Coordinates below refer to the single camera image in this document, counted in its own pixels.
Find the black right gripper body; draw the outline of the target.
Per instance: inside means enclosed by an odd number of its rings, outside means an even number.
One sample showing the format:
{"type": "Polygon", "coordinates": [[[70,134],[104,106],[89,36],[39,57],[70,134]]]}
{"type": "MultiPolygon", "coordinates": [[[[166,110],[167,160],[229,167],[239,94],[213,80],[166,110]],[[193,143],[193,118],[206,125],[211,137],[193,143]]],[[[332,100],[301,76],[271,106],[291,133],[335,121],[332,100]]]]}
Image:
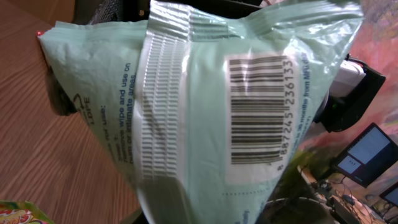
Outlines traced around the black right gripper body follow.
{"type": "MultiPolygon", "coordinates": [[[[187,4],[217,16],[239,19],[257,11],[262,0],[163,0],[187,4]]],[[[74,24],[141,21],[149,17],[150,0],[76,0],[74,24]]]]}

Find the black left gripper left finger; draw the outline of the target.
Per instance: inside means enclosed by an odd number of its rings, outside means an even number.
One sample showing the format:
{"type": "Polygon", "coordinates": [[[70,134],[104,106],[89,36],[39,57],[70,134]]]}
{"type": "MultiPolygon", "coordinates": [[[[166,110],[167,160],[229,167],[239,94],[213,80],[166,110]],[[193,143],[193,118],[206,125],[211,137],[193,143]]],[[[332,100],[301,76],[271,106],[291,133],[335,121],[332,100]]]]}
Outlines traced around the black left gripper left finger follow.
{"type": "Polygon", "coordinates": [[[145,215],[141,208],[123,218],[119,224],[145,224],[145,215]]]}

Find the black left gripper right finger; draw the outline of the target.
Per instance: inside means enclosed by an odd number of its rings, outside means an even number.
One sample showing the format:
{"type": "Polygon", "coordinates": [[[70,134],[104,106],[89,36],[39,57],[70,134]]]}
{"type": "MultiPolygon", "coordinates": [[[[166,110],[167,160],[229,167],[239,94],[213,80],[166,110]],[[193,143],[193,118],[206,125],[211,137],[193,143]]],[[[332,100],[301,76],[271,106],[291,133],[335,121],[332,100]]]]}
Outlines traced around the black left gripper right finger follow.
{"type": "Polygon", "coordinates": [[[286,170],[269,197],[257,224],[331,224],[328,207],[311,192],[296,167],[286,170]]]}

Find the teal wipes packet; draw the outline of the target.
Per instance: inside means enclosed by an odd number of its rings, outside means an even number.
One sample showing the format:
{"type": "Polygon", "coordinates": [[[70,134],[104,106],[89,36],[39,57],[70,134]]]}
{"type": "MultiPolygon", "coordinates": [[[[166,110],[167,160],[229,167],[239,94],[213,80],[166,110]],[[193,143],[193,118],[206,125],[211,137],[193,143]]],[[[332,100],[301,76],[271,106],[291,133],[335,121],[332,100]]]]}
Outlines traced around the teal wipes packet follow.
{"type": "Polygon", "coordinates": [[[240,19],[152,1],[149,18],[39,37],[149,223],[255,223],[363,21],[359,1],[240,19]]]}

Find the green candy bag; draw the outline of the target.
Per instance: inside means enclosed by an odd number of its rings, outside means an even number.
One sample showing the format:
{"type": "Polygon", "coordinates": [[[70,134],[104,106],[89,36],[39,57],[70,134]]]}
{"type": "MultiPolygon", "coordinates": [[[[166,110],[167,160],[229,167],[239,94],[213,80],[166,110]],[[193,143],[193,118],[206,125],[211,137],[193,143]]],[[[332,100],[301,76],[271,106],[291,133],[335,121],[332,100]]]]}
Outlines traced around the green candy bag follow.
{"type": "Polygon", "coordinates": [[[1,224],[54,224],[31,202],[1,201],[1,224]]]}

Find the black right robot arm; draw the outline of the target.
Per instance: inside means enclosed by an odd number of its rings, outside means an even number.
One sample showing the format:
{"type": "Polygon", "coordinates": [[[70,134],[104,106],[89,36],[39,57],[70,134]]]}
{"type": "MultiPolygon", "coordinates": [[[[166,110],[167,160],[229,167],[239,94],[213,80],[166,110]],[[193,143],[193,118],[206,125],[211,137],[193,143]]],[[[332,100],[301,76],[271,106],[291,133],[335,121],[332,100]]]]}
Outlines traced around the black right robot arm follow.
{"type": "MultiPolygon", "coordinates": [[[[241,18],[259,10],[260,1],[176,0],[211,14],[241,18]]],[[[149,0],[76,0],[73,22],[97,24],[141,21],[149,17],[149,0]]],[[[324,97],[307,134],[341,132],[356,124],[386,78],[364,62],[347,55],[324,97]]]]}

